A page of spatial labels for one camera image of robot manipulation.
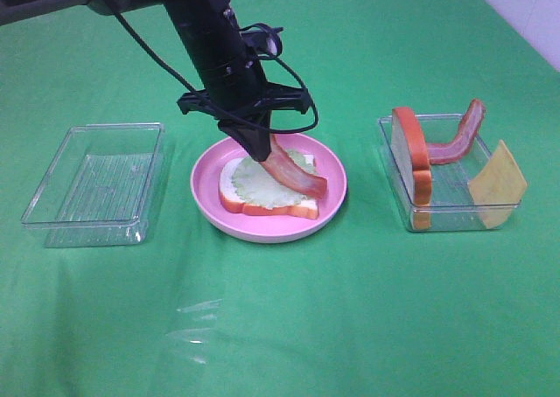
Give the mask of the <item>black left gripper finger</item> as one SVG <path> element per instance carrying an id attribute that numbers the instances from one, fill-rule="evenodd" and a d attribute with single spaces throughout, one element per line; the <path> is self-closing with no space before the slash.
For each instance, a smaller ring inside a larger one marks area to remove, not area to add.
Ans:
<path id="1" fill-rule="evenodd" d="M 270 113 L 250 115 L 248 119 L 220 119 L 218 128 L 236 142 L 257 162 L 268 159 L 270 146 Z"/>

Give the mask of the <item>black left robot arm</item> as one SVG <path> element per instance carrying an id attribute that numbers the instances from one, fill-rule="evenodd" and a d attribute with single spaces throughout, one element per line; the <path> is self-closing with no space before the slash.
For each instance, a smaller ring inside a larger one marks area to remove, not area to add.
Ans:
<path id="1" fill-rule="evenodd" d="M 86 5 L 100 15 L 112 15 L 132 38 L 181 84 L 186 80 L 166 65 L 131 28 L 123 13 L 162 4 L 204 85 L 187 88 L 178 100 L 185 114 L 198 111 L 216 119 L 267 129 L 262 115 L 272 110 L 313 108 L 305 84 L 288 87 L 269 82 L 261 63 L 278 61 L 280 28 L 255 23 L 241 27 L 231 0 L 1 0 L 1 23 L 11 24 L 57 10 Z"/>

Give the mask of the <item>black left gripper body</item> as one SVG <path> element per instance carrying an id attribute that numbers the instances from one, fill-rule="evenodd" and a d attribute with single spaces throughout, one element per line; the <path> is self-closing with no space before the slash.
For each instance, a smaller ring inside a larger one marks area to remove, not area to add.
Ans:
<path id="1" fill-rule="evenodd" d="M 312 106 L 304 84 L 289 87 L 267 80 L 265 59 L 242 39 L 232 9 L 215 12 L 202 6 L 166 3 L 165 9 L 202 81 L 204 88 L 189 88 L 178 100 L 182 113 L 198 111 L 216 119 L 248 119 L 272 110 Z"/>

